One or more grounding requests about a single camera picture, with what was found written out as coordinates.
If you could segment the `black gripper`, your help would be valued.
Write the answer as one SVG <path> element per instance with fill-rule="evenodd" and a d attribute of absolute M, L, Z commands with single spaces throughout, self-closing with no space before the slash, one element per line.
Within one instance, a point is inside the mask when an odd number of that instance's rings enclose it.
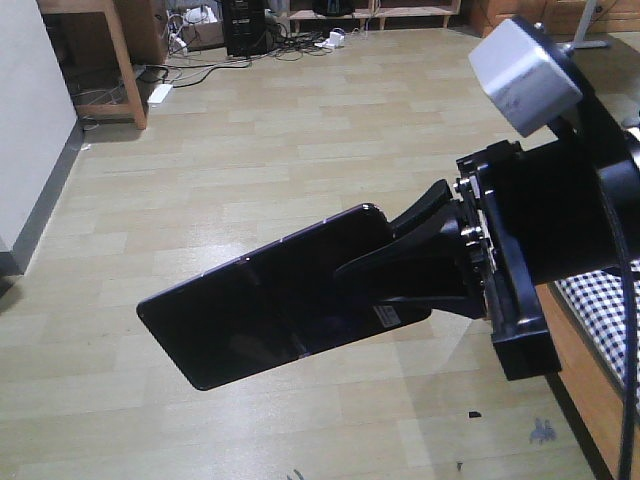
<path fill-rule="evenodd" d="M 561 139 L 525 151 L 501 141 L 457 162 L 458 189 L 480 240 L 492 342 L 509 380 L 560 371 L 536 288 L 620 267 L 639 256 L 637 142 L 596 151 Z M 477 277 L 451 240 L 435 237 L 456 221 L 440 179 L 390 222 L 395 240 L 336 269 L 338 291 L 362 305 L 486 315 Z M 415 240 L 411 238 L 430 238 Z"/>

